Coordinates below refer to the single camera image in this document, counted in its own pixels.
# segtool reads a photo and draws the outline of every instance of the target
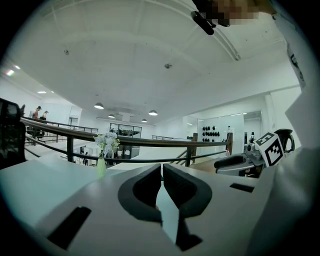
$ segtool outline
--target glass wall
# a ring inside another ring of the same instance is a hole
[[[142,127],[110,123],[110,131],[116,133],[118,136],[140,139]]]

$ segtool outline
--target white floor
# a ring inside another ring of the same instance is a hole
[[[65,150],[65,151],[67,150],[67,141],[66,140],[59,141],[58,143],[50,143],[48,145],[51,147],[60,149],[60,150]],[[73,149],[78,149],[83,146],[90,147],[91,145],[95,145],[95,143],[81,140],[81,139],[74,139],[73,140]],[[33,153],[37,154],[40,157],[44,157],[44,156],[56,156],[56,157],[63,156],[63,157],[65,157],[66,156],[66,154],[59,153],[57,151],[54,151],[52,149],[49,149],[49,148],[42,146],[42,145],[39,145],[39,144],[36,144],[35,146],[28,144],[26,147],[27,147],[27,149],[29,149],[30,151],[32,151]],[[26,150],[24,151],[24,155],[25,155],[25,159],[27,159],[28,161],[33,160],[33,159],[37,159],[36,156],[34,156],[33,154],[31,154],[30,152],[28,152]]]

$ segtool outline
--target metal railing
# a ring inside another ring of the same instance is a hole
[[[183,151],[180,155],[177,156],[177,158],[182,158],[184,155],[187,154],[187,150]],[[179,160],[179,161],[172,161],[170,162],[170,164],[179,164],[182,160]]]
[[[46,124],[46,125],[50,124],[50,125],[54,125],[54,126],[61,127],[61,128],[67,127],[70,130],[75,130],[75,131],[80,131],[80,132],[87,132],[87,133],[92,133],[92,134],[96,134],[98,132],[97,128],[77,126],[77,125],[73,125],[73,124],[65,124],[65,123],[60,123],[60,122],[52,122],[52,121],[35,119],[35,118],[24,117],[24,116],[21,117],[21,119],[31,120],[31,121],[39,122],[39,123]]]
[[[166,136],[157,136],[152,135],[153,140],[183,140],[182,138],[173,138],[173,137],[166,137]]]
[[[67,147],[66,150],[62,150],[48,144],[45,144],[39,140],[36,140],[33,137],[28,136],[28,140],[39,144],[43,147],[49,148],[51,150],[60,152],[67,155],[67,160],[73,162],[73,157],[79,157],[83,159],[98,160],[99,157],[92,155],[85,155],[74,153],[74,139],[79,139],[88,142],[94,142],[94,137],[97,136],[94,133],[78,131],[68,128],[61,128],[58,126],[48,125],[43,122],[30,120],[30,118],[21,118],[20,120],[26,126],[32,127],[37,130],[42,130],[56,135],[67,137]],[[142,146],[142,147],[165,147],[165,148],[186,148],[185,157],[178,158],[165,158],[165,159],[122,159],[122,158],[104,158],[105,161],[114,162],[114,163],[162,163],[162,162],[175,162],[175,161],[185,161],[185,166],[190,165],[190,161],[193,159],[209,157],[213,155],[218,155],[224,153],[224,151],[204,154],[204,155],[195,155],[192,156],[192,152],[197,147],[214,147],[214,146],[227,146],[232,147],[232,140],[227,142],[193,142],[193,141],[179,141],[179,140],[158,140],[158,139],[143,139],[143,138],[131,138],[131,137],[119,137],[120,144],[124,146]],[[37,154],[27,150],[31,154],[37,156]]]

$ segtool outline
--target green vase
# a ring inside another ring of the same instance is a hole
[[[99,157],[96,167],[98,170],[98,177],[99,178],[102,178],[103,176],[106,175],[106,162],[103,157]]]

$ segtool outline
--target desk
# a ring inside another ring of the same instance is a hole
[[[127,170],[107,170],[106,176]],[[0,170],[0,189],[11,213],[34,227],[55,206],[98,179],[97,170],[42,156]]]

